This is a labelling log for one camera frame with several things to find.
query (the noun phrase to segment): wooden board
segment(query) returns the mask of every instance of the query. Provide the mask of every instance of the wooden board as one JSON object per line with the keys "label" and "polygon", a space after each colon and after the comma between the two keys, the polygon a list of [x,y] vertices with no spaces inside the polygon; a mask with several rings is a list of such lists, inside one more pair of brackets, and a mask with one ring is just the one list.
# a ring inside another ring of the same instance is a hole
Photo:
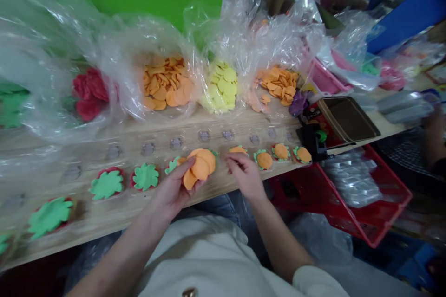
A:
{"label": "wooden board", "polygon": [[[391,92],[376,90],[375,98],[382,98]],[[379,138],[359,142],[363,145],[374,140],[391,136],[405,129],[401,124],[394,125],[378,112],[368,113],[369,117],[381,132]],[[135,166],[144,162],[158,164],[163,172],[169,160],[178,155],[187,155],[196,148],[209,148],[220,155],[227,152],[229,147],[243,145],[252,153],[258,149],[270,150],[271,145],[284,142],[290,147],[299,144],[295,130],[299,127],[295,119],[283,119],[280,123],[270,123],[262,114],[251,109],[244,110],[238,117],[210,116],[202,108],[198,108],[192,118],[181,122],[172,121],[168,125],[144,124],[129,120],[121,127],[106,129],[94,143],[84,143],[64,147],[56,162],[31,175],[16,175],[0,179],[0,231],[13,227],[21,234],[17,251],[6,268],[11,268],[38,258],[59,252],[61,250],[102,237],[126,228],[132,219],[142,210],[151,197],[152,191],[144,193],[127,189],[116,198],[100,202],[92,202],[92,195],[88,192],[90,182],[98,171],[110,167],[120,166],[127,174]],[[269,136],[269,129],[274,129],[276,139]],[[199,131],[208,131],[209,142],[200,142]],[[223,131],[232,131],[233,140],[227,141]],[[259,144],[250,141],[252,135],[257,135]],[[181,138],[183,146],[179,150],[171,149],[171,139]],[[150,156],[142,156],[145,143],[154,143],[155,152]],[[47,145],[27,134],[17,134],[14,141],[2,141],[0,153],[2,156],[28,152],[30,148]],[[117,157],[107,158],[109,148],[119,147],[121,152]],[[338,154],[353,149],[348,146],[330,150],[329,153]],[[64,172],[70,166],[81,166],[82,174],[76,180],[69,180]],[[270,171],[262,171],[262,178],[267,179],[286,173],[298,165],[293,162],[274,162]],[[225,194],[237,189],[232,175],[226,174],[226,167],[221,161],[217,163],[216,172],[210,177],[205,186],[200,189],[195,198],[188,204],[192,205],[203,200]],[[14,205],[12,199],[23,196],[23,202]],[[79,201],[76,220],[66,229],[38,239],[29,240],[26,233],[29,215],[48,199],[68,195]]]}

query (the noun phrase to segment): plastic bag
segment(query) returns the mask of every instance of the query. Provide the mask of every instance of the plastic bag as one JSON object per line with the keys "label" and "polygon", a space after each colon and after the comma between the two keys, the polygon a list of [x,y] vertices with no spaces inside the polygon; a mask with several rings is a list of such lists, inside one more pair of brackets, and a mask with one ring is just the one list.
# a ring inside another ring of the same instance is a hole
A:
{"label": "plastic bag", "polygon": [[209,18],[201,4],[184,10],[187,38],[207,64],[200,104],[210,113],[233,117],[245,109],[253,44],[249,26],[259,5],[260,0],[223,0],[219,19]]}
{"label": "plastic bag", "polygon": [[[99,44],[99,67],[118,83],[121,106],[135,119],[165,122],[193,113],[204,84],[204,60],[172,24],[150,15],[114,15],[103,25]],[[175,63],[181,63],[175,70],[181,75],[173,78]],[[187,85],[178,78],[186,78]]]}
{"label": "plastic bag", "polygon": [[[115,86],[96,73],[93,85],[104,101],[90,95],[93,106],[88,109],[85,99],[73,96],[73,80],[89,65],[97,65],[96,33],[104,15],[88,0],[0,1],[0,77],[31,93],[23,105],[22,123],[50,142],[94,139],[113,118]],[[84,122],[81,110],[94,119]]]}
{"label": "plastic bag", "polygon": [[[285,15],[271,18],[268,24],[256,31],[250,69],[254,78],[249,96],[249,104],[254,111],[262,111],[270,120],[275,120],[290,117],[296,114],[297,109],[303,110],[307,91],[298,92],[297,82],[300,81],[302,86],[310,80],[308,69],[319,51],[323,34],[321,27],[300,26]],[[290,81],[292,88],[279,94],[275,86],[280,80],[273,80],[277,74],[279,77],[284,75],[285,81],[288,76],[288,83],[283,83],[282,91]]]}
{"label": "plastic bag", "polygon": [[401,44],[379,53],[383,60],[381,87],[386,90],[401,90],[421,72],[422,66],[432,66],[446,55],[446,47],[430,43],[426,35],[412,37]]}
{"label": "plastic bag", "polygon": [[345,28],[334,39],[333,49],[356,69],[362,69],[367,53],[367,41],[385,30],[370,15],[358,10],[344,11],[335,17]]}
{"label": "plastic bag", "polygon": [[323,214],[304,213],[289,225],[316,265],[344,266],[353,260],[350,234],[332,227]]}

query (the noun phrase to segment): person's right hand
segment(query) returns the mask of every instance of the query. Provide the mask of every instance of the person's right hand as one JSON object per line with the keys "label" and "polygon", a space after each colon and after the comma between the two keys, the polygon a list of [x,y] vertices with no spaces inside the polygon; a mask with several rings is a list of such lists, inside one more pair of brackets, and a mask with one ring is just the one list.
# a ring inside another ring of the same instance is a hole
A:
{"label": "person's right hand", "polygon": [[236,177],[240,191],[249,201],[268,199],[255,162],[244,153],[227,153],[224,159],[229,172]]}

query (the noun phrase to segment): red plastic crate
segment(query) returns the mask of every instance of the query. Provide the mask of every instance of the red plastic crate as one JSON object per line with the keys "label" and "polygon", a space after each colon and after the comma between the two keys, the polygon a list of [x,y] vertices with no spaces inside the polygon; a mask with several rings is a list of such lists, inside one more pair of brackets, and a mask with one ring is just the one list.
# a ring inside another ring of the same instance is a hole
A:
{"label": "red plastic crate", "polygon": [[[378,165],[371,176],[383,194],[382,200],[360,209],[348,207],[319,164],[313,164],[271,178],[269,181],[275,191],[271,202],[282,210],[322,213],[331,226],[376,248],[412,194],[370,145],[363,148],[364,156]],[[286,184],[288,187],[284,190],[282,186]]]}

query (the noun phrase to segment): stack of foam circles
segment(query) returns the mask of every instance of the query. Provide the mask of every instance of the stack of foam circles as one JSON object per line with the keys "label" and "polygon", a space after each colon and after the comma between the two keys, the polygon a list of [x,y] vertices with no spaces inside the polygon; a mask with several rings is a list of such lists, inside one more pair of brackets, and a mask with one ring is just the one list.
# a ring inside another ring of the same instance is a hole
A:
{"label": "stack of foam circles", "polygon": [[222,61],[210,68],[209,97],[202,102],[213,111],[228,112],[236,106],[237,73]]}
{"label": "stack of foam circles", "polygon": [[194,84],[181,56],[155,56],[144,67],[142,80],[143,103],[149,110],[186,105],[194,91]]}
{"label": "stack of foam circles", "polygon": [[197,180],[206,180],[215,171],[215,155],[203,148],[193,150],[188,159],[195,157],[194,165],[187,170],[183,176],[183,184],[186,189],[191,190]]}
{"label": "stack of foam circles", "polygon": [[[260,78],[260,85],[263,88],[267,89],[272,96],[281,99],[283,106],[288,107],[291,105],[296,94],[298,73],[275,66],[271,70],[260,70],[257,77]],[[267,105],[271,102],[271,98],[263,94],[260,102]],[[252,105],[252,109],[260,112],[260,109],[255,104]]]}

